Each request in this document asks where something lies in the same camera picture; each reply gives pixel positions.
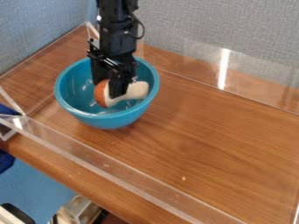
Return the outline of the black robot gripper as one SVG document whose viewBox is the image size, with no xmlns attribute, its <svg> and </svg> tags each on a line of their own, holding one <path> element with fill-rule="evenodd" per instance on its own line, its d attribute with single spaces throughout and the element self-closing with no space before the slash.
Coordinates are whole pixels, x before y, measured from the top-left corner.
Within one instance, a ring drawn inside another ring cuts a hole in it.
<svg viewBox="0 0 299 224">
<path fill-rule="evenodd" d="M 88 58 L 94 84 L 98 85 L 108 77 L 108 96 L 115 99 L 124 95 L 128 85 L 136 77 L 138 26 L 130 25 L 119 29 L 99 29 L 99 46 L 88 42 Z"/>
</svg>

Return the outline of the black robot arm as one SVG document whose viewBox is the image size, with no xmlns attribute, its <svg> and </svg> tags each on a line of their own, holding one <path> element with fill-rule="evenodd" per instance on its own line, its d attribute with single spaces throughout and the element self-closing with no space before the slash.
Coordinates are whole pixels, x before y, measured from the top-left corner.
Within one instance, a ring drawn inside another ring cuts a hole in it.
<svg viewBox="0 0 299 224">
<path fill-rule="evenodd" d="M 134 52 L 144 36 L 138 35 L 138 8 L 138 0 L 98 0 L 99 40 L 88 39 L 88 57 L 94 84 L 107 81 L 111 98 L 127 93 L 136 77 Z"/>
</svg>

